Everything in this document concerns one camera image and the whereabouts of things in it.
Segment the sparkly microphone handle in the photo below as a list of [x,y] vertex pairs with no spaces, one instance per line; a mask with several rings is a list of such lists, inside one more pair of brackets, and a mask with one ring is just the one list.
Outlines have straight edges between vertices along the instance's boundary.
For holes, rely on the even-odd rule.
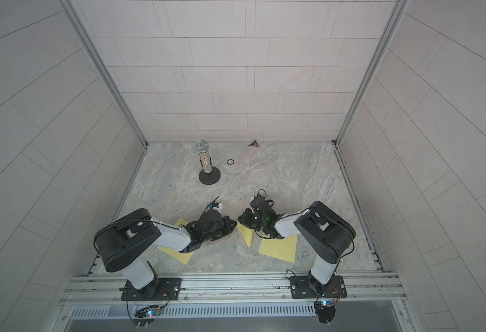
[[197,150],[199,151],[200,164],[203,166],[203,171],[205,173],[210,173],[212,171],[212,163],[210,155],[208,154],[208,147],[210,145],[205,140],[200,140],[197,142]]

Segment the marble floor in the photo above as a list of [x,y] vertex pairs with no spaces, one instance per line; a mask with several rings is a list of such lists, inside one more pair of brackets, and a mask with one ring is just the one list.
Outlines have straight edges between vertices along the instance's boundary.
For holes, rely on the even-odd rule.
[[[343,259],[338,270],[377,268],[330,143],[262,143],[260,147],[211,143],[209,152],[213,166],[221,171],[221,179],[208,186],[198,179],[201,166],[194,143],[149,145],[120,217],[146,208],[163,222],[174,224],[179,218],[192,222],[198,220],[209,202],[220,196],[221,214],[236,221],[250,206],[253,195],[265,189],[278,214],[300,211],[319,200],[353,226],[356,248]],[[235,163],[228,165],[228,159]],[[235,229],[220,240],[203,243],[187,264],[157,247],[150,247],[142,257],[158,273],[283,272],[309,270],[313,265],[316,254],[300,235],[294,264],[260,255],[261,241],[266,240],[254,235],[248,248]]]

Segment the black mounting plate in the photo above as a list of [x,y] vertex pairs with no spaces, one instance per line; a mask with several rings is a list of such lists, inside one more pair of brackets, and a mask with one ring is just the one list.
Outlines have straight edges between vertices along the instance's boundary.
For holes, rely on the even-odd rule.
[[[182,282],[181,278],[160,278],[160,282],[158,286],[149,286],[146,287],[163,287],[167,293],[169,294],[169,300],[175,301],[178,298],[178,294],[180,292],[180,282]],[[167,297],[164,292],[159,291],[154,297],[150,299],[144,299],[142,296],[141,291],[137,291],[134,289],[133,285],[127,281],[125,284],[125,288],[128,290],[124,290],[121,293],[121,301],[166,301]]]
[[[292,276],[289,277],[289,282],[291,282],[291,296],[293,299],[314,299],[316,298],[315,295],[313,295],[311,289],[309,288],[309,281],[308,281],[307,276]],[[338,296],[335,293],[335,289],[332,287],[335,287],[339,291],[339,295],[341,296],[342,299],[344,299],[347,296],[346,293],[346,288],[342,288],[341,285],[344,286],[345,281],[341,276],[335,275],[332,278],[332,281],[330,282],[330,286],[324,293],[324,296],[327,299],[337,299]]]

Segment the microphone grille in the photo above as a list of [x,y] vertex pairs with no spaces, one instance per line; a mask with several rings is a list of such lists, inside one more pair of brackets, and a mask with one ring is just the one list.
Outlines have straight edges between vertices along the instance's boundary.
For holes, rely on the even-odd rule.
[[205,140],[200,140],[199,142],[197,142],[197,145],[195,145],[195,146],[196,146],[197,150],[199,150],[199,152],[203,154],[206,151],[208,151],[208,147],[210,145]]

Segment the yellow paper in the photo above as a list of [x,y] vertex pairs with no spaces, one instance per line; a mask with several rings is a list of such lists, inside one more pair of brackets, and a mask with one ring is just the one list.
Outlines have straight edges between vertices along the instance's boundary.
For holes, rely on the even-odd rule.
[[294,254],[297,252],[297,236],[292,235],[281,240],[272,238],[262,239],[260,254],[278,258],[287,262],[294,263]]
[[[185,226],[187,224],[188,224],[188,222],[181,218],[177,221],[175,226]],[[182,253],[182,252],[178,252],[175,249],[171,249],[171,248],[158,247],[158,249],[162,250],[163,252],[165,252],[166,254],[168,254],[169,256],[173,257],[174,259],[176,259],[177,261],[179,261],[183,264],[187,264],[189,262],[189,259],[193,255],[193,252]]]
[[252,235],[254,234],[254,231],[252,229],[246,228],[245,226],[243,226],[239,222],[238,222],[238,225],[236,227],[241,232],[241,235],[243,236],[243,240],[245,240],[247,247],[250,248],[250,245],[252,244]]

